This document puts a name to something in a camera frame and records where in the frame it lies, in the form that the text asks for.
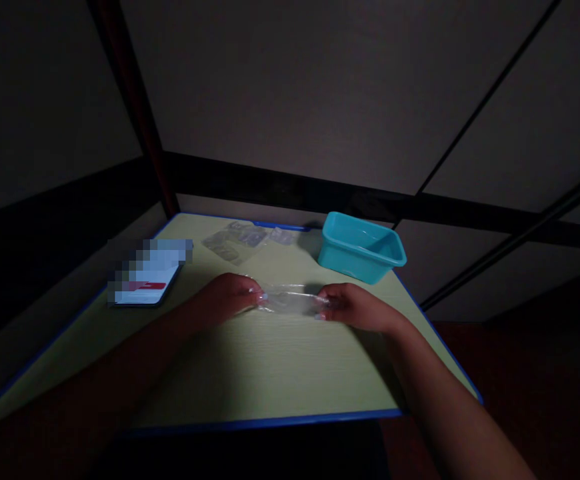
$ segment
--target dark wall trim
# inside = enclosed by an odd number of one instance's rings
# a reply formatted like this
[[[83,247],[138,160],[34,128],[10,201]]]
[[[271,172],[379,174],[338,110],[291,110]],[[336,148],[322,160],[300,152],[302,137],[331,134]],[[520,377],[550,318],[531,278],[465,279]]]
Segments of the dark wall trim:
[[[476,110],[472,113],[472,115],[470,115],[470,118],[468,118],[468,121],[461,128],[461,130],[459,130],[459,133],[457,134],[455,139],[452,140],[452,143],[450,144],[450,146],[448,146],[447,150],[444,152],[444,154],[441,156],[441,158],[439,159],[439,161],[437,162],[435,167],[432,169],[432,171],[428,175],[428,178],[426,178],[426,180],[421,184],[417,193],[422,193],[425,190],[425,188],[428,186],[428,183],[430,183],[430,180],[432,180],[432,178],[435,176],[435,174],[439,171],[439,169],[441,168],[443,163],[446,161],[446,159],[452,153],[452,150],[454,150],[454,148],[457,146],[457,144],[461,141],[461,139],[463,138],[465,133],[468,131],[470,126],[472,126],[474,121],[477,119],[477,117],[479,116],[479,114],[481,113],[483,108],[490,101],[490,98],[492,98],[492,96],[495,94],[495,92],[501,86],[501,84],[503,83],[505,78],[508,76],[508,74],[510,73],[512,68],[514,68],[514,66],[517,64],[517,62],[519,61],[519,59],[521,58],[523,53],[527,50],[528,46],[530,46],[532,41],[539,34],[539,32],[541,31],[543,26],[546,24],[546,22],[548,22],[548,20],[550,19],[552,14],[555,12],[555,10],[557,9],[557,7],[559,6],[560,3],[561,3],[561,0],[553,0],[553,2],[550,4],[550,6],[548,6],[548,8],[544,12],[544,14],[541,16],[541,18],[539,19],[539,21],[537,22],[535,27],[532,29],[530,34],[528,34],[528,36],[523,41],[521,46],[518,48],[518,50],[512,56],[512,58],[510,59],[508,64],[505,66],[503,71],[499,74],[499,76],[497,77],[495,82],[492,84],[492,86],[490,87],[490,90],[488,90],[488,92],[482,98],[481,102],[479,102]]]
[[[530,241],[580,248],[580,225],[547,223],[542,213],[426,193],[404,195],[180,153],[166,152],[165,160],[173,188],[180,193],[320,213],[340,211],[385,222],[439,223],[515,237],[529,232]]]
[[[130,160],[0,209],[0,329],[159,202],[151,169]]]
[[[172,218],[179,212],[179,204],[170,186],[169,176],[163,162],[163,148],[159,132],[150,108],[130,34],[123,18],[121,5],[118,0],[88,0],[88,7],[143,155],[152,162],[154,174],[159,181],[161,202],[166,216]]]
[[[490,252],[482,256],[482,258],[470,265],[454,279],[450,280],[450,282],[440,288],[436,293],[432,294],[430,298],[422,302],[421,308],[423,310],[428,310],[429,308],[438,304],[441,300],[452,294],[452,292],[464,286],[470,280],[474,279],[487,268],[490,268],[490,266],[494,265],[510,252],[520,247],[525,242],[532,240],[533,235],[550,235],[550,233],[558,233],[560,229],[563,230],[563,228],[566,228],[564,225],[568,224],[556,222],[556,220],[564,216],[579,204],[580,184],[578,184],[575,188],[562,196],[562,198],[544,210],[544,212],[539,215],[539,218],[536,220],[536,222],[528,226],[528,228],[506,239]],[[560,225],[555,228],[553,225],[551,225],[552,222]]]

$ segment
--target clear plastic bag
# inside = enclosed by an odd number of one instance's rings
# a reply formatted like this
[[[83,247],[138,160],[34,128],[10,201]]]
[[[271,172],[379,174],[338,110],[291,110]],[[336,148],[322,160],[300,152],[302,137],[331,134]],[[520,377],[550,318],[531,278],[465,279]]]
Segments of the clear plastic bag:
[[[265,303],[258,307],[262,311],[314,317],[330,306],[328,299],[303,293],[303,285],[262,285],[262,288],[267,294]]]
[[[275,227],[274,230],[270,232],[270,240],[282,245],[292,245],[296,240],[296,234],[292,231],[282,230],[279,227]]]
[[[222,259],[239,266],[265,246],[268,236],[263,227],[234,221],[202,240],[201,244]]]

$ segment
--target left hand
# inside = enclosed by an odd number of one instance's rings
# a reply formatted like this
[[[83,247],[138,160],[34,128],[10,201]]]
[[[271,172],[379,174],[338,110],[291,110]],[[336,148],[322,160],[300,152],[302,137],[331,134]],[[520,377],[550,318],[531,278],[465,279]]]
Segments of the left hand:
[[[263,301],[263,290],[252,278],[224,273],[199,290],[185,305],[202,319],[199,330],[214,327]]]

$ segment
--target blue table edge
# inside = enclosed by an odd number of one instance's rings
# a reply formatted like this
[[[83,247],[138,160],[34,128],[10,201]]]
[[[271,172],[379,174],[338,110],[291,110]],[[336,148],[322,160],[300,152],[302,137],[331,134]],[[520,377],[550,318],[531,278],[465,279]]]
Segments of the blue table edge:
[[[199,215],[201,217],[216,217],[216,218],[224,218],[224,219],[231,219],[231,220],[243,220],[243,221],[251,221],[247,219],[238,219],[234,217],[225,217],[223,215],[208,215],[204,213],[192,213],[192,212],[180,212],[174,215],[170,220],[168,220],[159,230],[156,232],[152,239],[159,236],[159,234],[168,226],[170,222],[177,218],[179,215],[188,214],[188,215]],[[297,225],[284,225],[282,223],[272,223],[272,222],[264,222],[264,221],[252,221],[254,225],[258,225],[264,228],[275,228],[278,227],[284,230],[293,230],[293,231],[302,231],[307,232],[312,230],[313,228],[310,227],[300,227]],[[459,370],[465,376],[466,380],[468,380],[468,384],[472,387],[472,390],[477,394],[477,400],[480,404],[483,405],[483,397],[481,396],[481,392],[477,390],[475,384],[470,380],[468,374],[466,374],[465,370],[461,366],[461,364],[457,361],[452,351],[448,348],[445,344],[439,332],[437,332],[436,328],[430,322],[428,317],[426,316],[425,312],[421,310],[421,307],[410,293],[410,290],[403,284],[399,275],[397,274],[396,270],[393,269],[393,272],[397,279],[399,280],[400,284],[406,290],[410,299],[414,302],[417,306],[423,318],[425,318],[432,331],[435,333],[437,338],[440,340],[441,344],[444,346],[446,351],[450,354],[450,358],[457,364]],[[92,303],[105,291],[106,287],[103,287],[99,290],[94,297],[92,297],[80,310],[75,314],[75,316],[70,320],[59,332],[48,342],[46,346],[44,346],[36,355],[34,355],[18,372],[10,379],[6,384],[0,389],[0,398],[12,388],[12,386],[18,382],[18,380],[36,363],[39,358],[56,342],[73,324],[78,320],[81,314],[90,306]],[[406,411],[403,409],[386,409],[386,410],[366,410],[366,411],[358,411],[358,412],[342,412],[342,413],[327,413],[322,415],[304,415],[304,416],[297,416],[297,417],[280,417],[280,418],[271,418],[271,419],[254,419],[254,420],[237,420],[237,421],[227,421],[227,422],[218,422],[218,423],[193,423],[189,425],[173,425],[168,427],[140,427],[140,428],[133,428],[128,429],[120,434],[121,437],[124,438],[136,438],[136,437],[146,437],[146,436],[153,436],[153,435],[176,435],[180,433],[194,433],[194,432],[202,432],[202,431],[234,431],[234,430],[242,430],[242,429],[252,429],[252,428],[272,428],[272,427],[284,427],[289,425],[306,425],[310,423],[327,423],[332,421],[353,421],[353,420],[368,420],[368,419],[379,419],[379,418],[394,418],[400,417],[402,415],[407,414]]]

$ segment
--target hand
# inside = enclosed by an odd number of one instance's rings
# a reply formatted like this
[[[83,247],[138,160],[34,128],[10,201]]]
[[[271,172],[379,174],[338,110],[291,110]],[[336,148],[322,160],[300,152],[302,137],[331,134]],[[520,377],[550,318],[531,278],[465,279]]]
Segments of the hand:
[[[332,307],[322,312],[324,320],[338,321],[362,330],[387,333],[405,317],[386,302],[353,283],[332,283],[319,292]]]
[[[187,316],[199,323],[195,330],[204,330],[219,325],[264,300],[262,288],[252,278],[224,273],[210,281],[181,308],[192,310],[192,314]]]

